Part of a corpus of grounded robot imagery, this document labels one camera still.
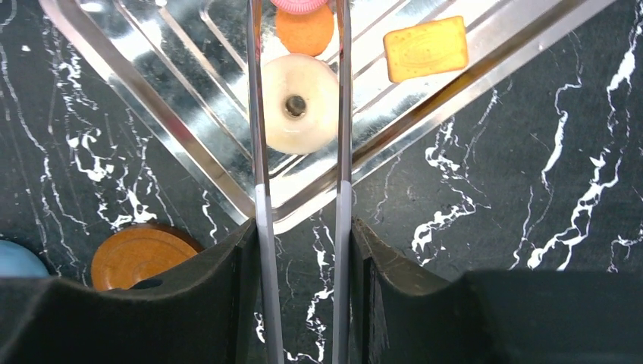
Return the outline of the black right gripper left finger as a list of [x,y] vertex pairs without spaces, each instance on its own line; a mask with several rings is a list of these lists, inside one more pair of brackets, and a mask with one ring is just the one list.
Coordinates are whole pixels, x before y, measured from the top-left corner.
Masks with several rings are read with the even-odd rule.
[[128,290],[1,281],[3,363],[244,363],[259,286],[256,223]]

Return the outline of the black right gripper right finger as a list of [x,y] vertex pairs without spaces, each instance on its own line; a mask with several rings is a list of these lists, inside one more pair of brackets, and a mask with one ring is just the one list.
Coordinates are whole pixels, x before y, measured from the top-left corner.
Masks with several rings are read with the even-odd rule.
[[447,281],[351,229],[360,363],[640,363],[642,280],[600,271],[468,271]]

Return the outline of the silver metal tongs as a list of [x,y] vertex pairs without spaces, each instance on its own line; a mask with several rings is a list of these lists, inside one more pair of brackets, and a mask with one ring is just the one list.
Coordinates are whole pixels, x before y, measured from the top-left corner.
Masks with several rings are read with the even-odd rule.
[[[262,308],[269,363],[284,362],[281,305],[278,293],[276,247],[266,155],[261,74],[262,3],[247,3],[246,50],[249,84],[249,125],[252,137],[252,169],[255,176],[256,227],[259,237]],[[333,350],[334,363],[348,361],[350,323],[350,232],[352,226],[352,29],[350,5],[337,2],[339,47],[339,117],[337,197],[335,220],[335,267]]]

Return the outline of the cream white donut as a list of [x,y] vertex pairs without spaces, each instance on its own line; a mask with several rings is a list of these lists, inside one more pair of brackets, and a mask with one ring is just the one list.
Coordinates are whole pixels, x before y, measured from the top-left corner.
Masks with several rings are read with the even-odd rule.
[[262,67],[265,137],[292,155],[317,152],[337,135],[338,79],[326,63],[290,54]]

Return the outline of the round orange cookie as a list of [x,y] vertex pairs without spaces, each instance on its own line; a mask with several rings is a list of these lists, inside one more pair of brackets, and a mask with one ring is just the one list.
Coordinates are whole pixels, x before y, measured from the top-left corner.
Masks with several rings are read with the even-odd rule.
[[290,53],[318,56],[334,35],[334,13],[326,3],[308,14],[290,14],[277,9],[276,35]]

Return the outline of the pink round macaron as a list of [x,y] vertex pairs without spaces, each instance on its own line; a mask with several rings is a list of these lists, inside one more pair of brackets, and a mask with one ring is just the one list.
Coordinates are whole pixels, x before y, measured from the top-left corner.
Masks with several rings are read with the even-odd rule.
[[327,0],[271,0],[278,10],[295,15],[310,14],[327,2]]

